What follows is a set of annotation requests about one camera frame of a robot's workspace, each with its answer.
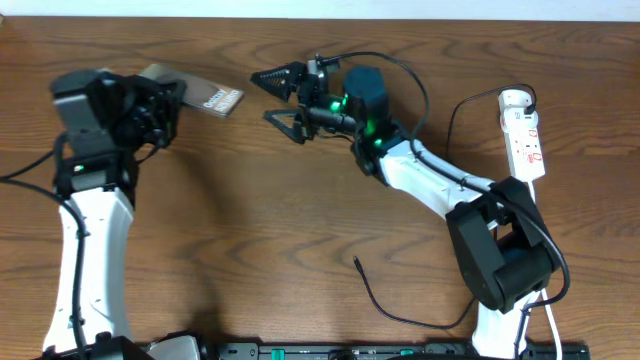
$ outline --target wood grain surface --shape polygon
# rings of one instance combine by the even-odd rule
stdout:
[[[554,306],[560,334],[593,359],[640,358],[640,24],[8,18],[0,29],[0,173],[50,149],[62,124],[51,81],[82,68],[162,63],[246,91],[226,120],[184,109],[174,145],[144,164],[129,236],[126,303],[137,340],[187,327],[265,342],[423,342],[471,336],[474,311],[439,332],[380,316],[352,256],[389,311],[450,322],[470,298],[444,221],[360,173],[341,140],[299,146],[261,119],[282,108],[251,73],[316,52],[374,50],[420,74],[432,108],[422,136],[443,154],[461,99],[514,82],[539,96],[547,175],[540,211],[572,274]],[[376,59],[398,118],[423,111],[401,70]],[[459,113],[453,157],[508,174],[497,102]],[[24,177],[50,187],[47,163]],[[61,255],[56,207],[0,187],[0,358],[39,354]],[[559,289],[554,275],[551,293]],[[551,340],[543,311],[529,335]]]

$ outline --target power strip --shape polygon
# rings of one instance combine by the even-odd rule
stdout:
[[[545,174],[538,133],[538,113],[525,114],[531,96],[522,90],[506,90],[498,96],[500,127],[504,131],[511,175],[528,182]]]

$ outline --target wooden tabletop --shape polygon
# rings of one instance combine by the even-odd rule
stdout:
[[[424,342],[471,336],[476,311],[451,331],[392,322],[457,318],[471,295],[445,223],[410,196],[365,177],[341,140],[294,144],[261,119],[284,105],[251,73],[316,52],[385,52],[405,60],[431,99],[422,140],[444,153],[453,106],[516,82],[538,93],[547,175],[540,212],[569,263],[569,295],[554,306],[563,340],[593,359],[640,357],[640,24],[8,18],[0,29],[0,173],[49,150],[63,130],[49,94],[59,75],[151,63],[246,91],[229,119],[183,109],[174,144],[142,166],[126,258],[133,335],[194,328],[265,342]],[[376,59],[394,114],[423,111],[402,70]],[[344,72],[336,76],[336,83]],[[459,113],[453,159],[508,175],[498,104]],[[24,177],[50,188],[47,163]],[[0,187],[0,358],[37,356],[53,316],[61,258],[56,206]],[[558,291],[555,274],[550,293]],[[528,335],[549,341],[536,310]]]

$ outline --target white wall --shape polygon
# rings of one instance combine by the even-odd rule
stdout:
[[[0,13],[7,16],[640,21],[640,0],[0,0]]]

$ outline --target white power cord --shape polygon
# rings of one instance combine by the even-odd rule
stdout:
[[[529,186],[529,194],[531,194],[531,199],[533,202],[536,202],[536,192],[533,188],[533,181],[527,181],[527,185]],[[542,289],[540,292],[542,295],[542,300],[548,300],[547,289]],[[558,326],[556,325],[556,320],[553,317],[553,312],[551,311],[551,305],[545,305],[544,310],[547,313],[547,318],[549,319],[549,327],[551,328],[551,334],[553,334],[553,342],[556,345],[556,360],[562,360],[562,343],[560,342],[560,333],[558,332]]]

